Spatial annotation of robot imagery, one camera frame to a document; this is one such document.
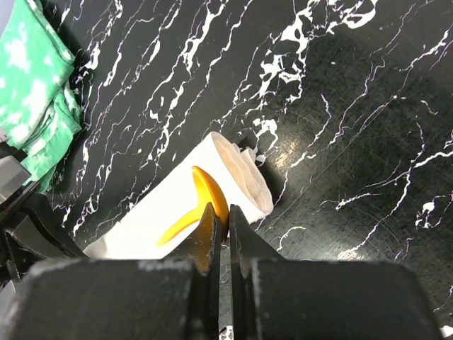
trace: white towel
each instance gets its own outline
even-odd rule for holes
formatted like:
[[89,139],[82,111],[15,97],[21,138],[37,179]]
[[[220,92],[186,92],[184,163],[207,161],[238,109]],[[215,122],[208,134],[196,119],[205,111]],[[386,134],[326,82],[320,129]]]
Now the white towel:
[[251,149],[240,152],[217,132],[211,132],[191,153],[120,222],[88,245],[85,254],[97,259],[161,259],[198,225],[185,228],[167,244],[160,236],[197,205],[192,166],[205,170],[219,184],[228,205],[241,207],[249,223],[273,210],[272,197],[255,165]]

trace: green cloth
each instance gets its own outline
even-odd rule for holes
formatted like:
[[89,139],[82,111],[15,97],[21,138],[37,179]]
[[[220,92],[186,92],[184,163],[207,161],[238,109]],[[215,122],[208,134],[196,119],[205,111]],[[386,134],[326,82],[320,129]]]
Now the green cloth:
[[39,0],[16,0],[0,37],[0,126],[11,146],[27,152],[22,164],[30,180],[40,180],[41,191],[81,130],[67,81],[73,62]]

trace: tie-dye green fabric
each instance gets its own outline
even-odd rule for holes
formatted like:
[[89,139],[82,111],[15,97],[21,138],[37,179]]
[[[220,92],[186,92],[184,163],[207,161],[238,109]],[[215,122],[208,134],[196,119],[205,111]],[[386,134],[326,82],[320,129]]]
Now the tie-dye green fabric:
[[73,61],[39,0],[16,0],[0,38],[0,126],[10,145],[28,153],[23,165],[42,191],[81,129],[67,83]]

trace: white cloth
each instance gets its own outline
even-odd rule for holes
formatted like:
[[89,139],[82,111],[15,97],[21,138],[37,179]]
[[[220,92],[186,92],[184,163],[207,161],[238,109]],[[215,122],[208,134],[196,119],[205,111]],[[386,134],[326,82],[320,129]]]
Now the white cloth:
[[197,205],[192,166],[205,170],[219,184],[228,205],[241,207],[249,223],[273,210],[272,197],[254,163],[251,149],[240,152],[217,132],[211,132],[120,222],[88,245],[85,254],[99,259],[161,259],[198,225],[185,228],[170,242],[156,247],[159,237]]

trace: black marble surface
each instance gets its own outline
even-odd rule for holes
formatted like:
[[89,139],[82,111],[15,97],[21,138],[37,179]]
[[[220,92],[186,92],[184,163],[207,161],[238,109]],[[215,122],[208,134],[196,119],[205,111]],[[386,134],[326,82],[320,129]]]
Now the black marble surface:
[[81,247],[219,131],[258,148],[282,255],[408,266],[453,326],[451,1],[44,3],[77,56],[49,197]]

